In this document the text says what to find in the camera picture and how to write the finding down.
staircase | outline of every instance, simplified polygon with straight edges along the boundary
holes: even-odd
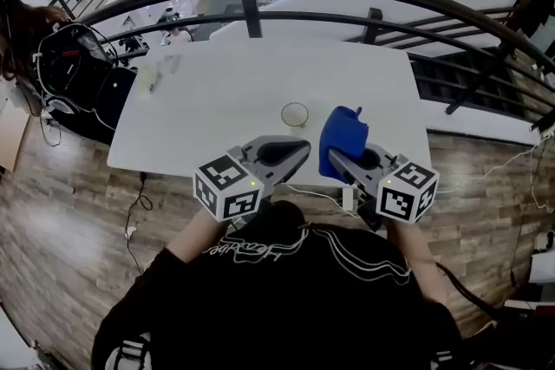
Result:
[[[494,49],[486,49],[486,51],[493,52]],[[445,103],[453,102],[462,90],[470,87],[487,64],[483,59],[477,59],[468,52],[444,55],[436,57],[435,60],[467,67],[473,71],[472,73],[462,71],[455,66],[450,68],[424,59],[412,61],[421,99]],[[523,119],[525,118],[524,103],[520,99],[517,88],[513,84],[509,71],[499,66],[490,80],[480,87],[477,94],[465,106]]]

white table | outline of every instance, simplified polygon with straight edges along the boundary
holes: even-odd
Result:
[[[167,55],[182,55],[175,74],[163,74],[152,94],[140,79]],[[320,132],[334,107],[362,107],[369,140],[430,166],[428,137],[415,78],[398,50],[347,42],[251,39],[195,42],[151,49],[137,59],[108,165],[191,176],[195,166],[263,134],[293,134],[312,144],[290,180],[340,185],[318,174]],[[290,102],[310,112],[304,129],[281,120]]]

white cable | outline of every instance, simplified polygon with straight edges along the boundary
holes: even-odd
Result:
[[[536,203],[536,206],[538,207],[539,210],[542,210],[545,208],[549,214],[552,214],[555,211],[555,208],[552,209],[549,206],[549,200],[547,201],[547,204],[540,205],[538,203],[538,200],[536,199],[536,195],[534,194],[534,179],[532,177],[532,161],[533,161],[533,153],[530,153],[530,193],[532,194],[532,197],[534,198],[534,202]]]
[[[410,282],[410,276],[407,276],[407,279],[405,282],[397,282],[397,278],[399,276],[396,276],[395,273],[383,273],[379,276],[376,277],[370,277],[370,278],[365,278],[362,276],[359,276],[357,273],[355,273],[353,270],[348,269],[347,266],[341,262],[341,260],[339,259],[339,257],[337,256],[336,253],[336,249],[334,248],[334,246],[332,245],[332,243],[330,242],[330,239],[328,237],[326,237],[323,234],[320,234],[317,232],[317,230],[314,230],[315,234],[317,236],[323,237],[324,239],[328,240],[328,243],[330,244],[330,249],[331,249],[331,253],[333,254],[334,258],[336,259],[337,263],[348,273],[350,273],[352,276],[354,276],[356,279],[359,279],[360,281],[364,281],[364,282],[373,282],[373,281],[377,281],[379,279],[382,279],[383,277],[387,277],[387,276],[391,276],[393,278],[393,282],[395,282],[395,284],[397,284],[398,286],[403,286],[406,285]]]
[[[326,234],[328,235],[328,238],[331,242],[331,244],[333,245],[333,248],[337,251],[337,253],[339,253],[339,255],[348,263],[350,263],[351,265],[357,267],[359,270],[361,271],[377,271],[379,269],[383,269],[383,268],[390,268],[392,269],[392,271],[394,271],[398,276],[400,277],[407,277],[410,276],[410,269],[404,269],[401,265],[398,265],[396,263],[392,263],[391,261],[385,260],[385,261],[381,261],[379,263],[367,263],[364,262],[360,257],[357,257],[355,255],[353,255],[350,251],[348,251],[344,245],[339,242],[339,239],[337,238],[336,234],[333,231],[327,231],[327,230],[318,230],[318,229],[314,229],[314,231],[318,234]],[[370,268],[364,268],[354,262],[352,262],[350,259],[348,259],[339,249],[339,247],[337,247],[336,242],[341,245],[341,247],[345,250],[345,253],[347,253],[348,255],[350,255],[353,259],[356,259],[357,261],[360,261],[361,263],[365,264],[365,265],[369,265]]]
[[[458,190],[459,188],[461,188],[463,185],[469,184],[470,182],[474,182],[476,180],[482,180],[485,179],[487,176],[489,176],[489,174],[491,172],[493,172],[494,170],[499,170],[500,168],[504,168],[505,166],[509,165],[511,162],[513,162],[516,158],[519,158],[520,156],[524,156],[525,154],[531,153],[533,152],[538,146],[540,146],[541,144],[543,144],[546,140],[548,140],[549,138],[551,138],[551,135],[545,136],[540,142],[538,142],[535,146],[533,146],[532,148],[530,148],[530,150],[526,150],[525,152],[519,153],[516,156],[511,157],[505,164],[503,164],[502,166],[493,166],[492,168],[489,169],[489,171],[484,174],[483,176],[479,177],[479,178],[471,178],[469,180],[465,180],[462,181],[460,184],[458,184],[457,186],[455,186],[455,188],[452,188],[451,190],[438,190],[437,193],[452,193],[455,190]]]
[[[285,184],[285,186],[288,186],[289,188],[291,188],[293,191],[296,191],[297,193],[303,193],[303,194],[312,194],[314,196],[319,196],[320,198],[326,198],[329,199],[331,202],[333,202],[335,205],[337,205],[337,207],[343,212],[343,213],[347,213],[349,216],[354,217],[355,219],[360,219],[360,216],[357,216],[347,210],[345,210],[340,204],[337,203],[337,201],[335,199],[333,199],[331,196],[326,196],[325,194],[320,194],[320,193],[316,193],[313,191],[306,191],[306,190],[298,190],[297,188],[295,188],[294,186],[291,186],[289,184]]]

white graphic print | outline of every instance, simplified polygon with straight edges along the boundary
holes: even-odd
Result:
[[[291,245],[248,243],[238,237],[226,236],[219,242],[219,245],[211,247],[205,253],[221,256],[232,253],[235,263],[260,263],[266,258],[273,258],[275,262],[282,256],[291,256],[297,253],[304,240],[312,232],[325,238],[337,263],[361,281],[372,282],[390,276],[395,284],[402,286],[410,280],[410,268],[407,263],[405,263],[405,268],[387,260],[379,263],[367,263],[348,251],[339,241],[337,234],[331,230],[309,230],[305,228],[302,230],[299,240]]]

black t-shirt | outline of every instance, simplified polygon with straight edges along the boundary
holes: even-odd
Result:
[[[188,264],[163,250],[102,322],[93,368],[145,332],[154,369],[429,369],[434,352],[460,339],[447,309],[424,301],[393,244],[303,224],[296,206],[278,203]]]

